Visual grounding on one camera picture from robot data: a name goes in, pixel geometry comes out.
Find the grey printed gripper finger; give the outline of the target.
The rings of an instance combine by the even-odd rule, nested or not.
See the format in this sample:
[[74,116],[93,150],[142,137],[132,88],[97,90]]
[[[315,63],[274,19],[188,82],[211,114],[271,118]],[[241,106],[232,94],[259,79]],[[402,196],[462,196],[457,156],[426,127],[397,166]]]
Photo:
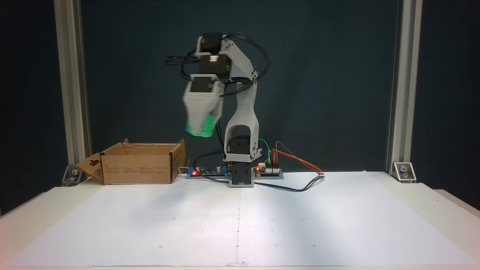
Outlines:
[[212,131],[222,116],[224,99],[184,100],[187,126],[191,131]]

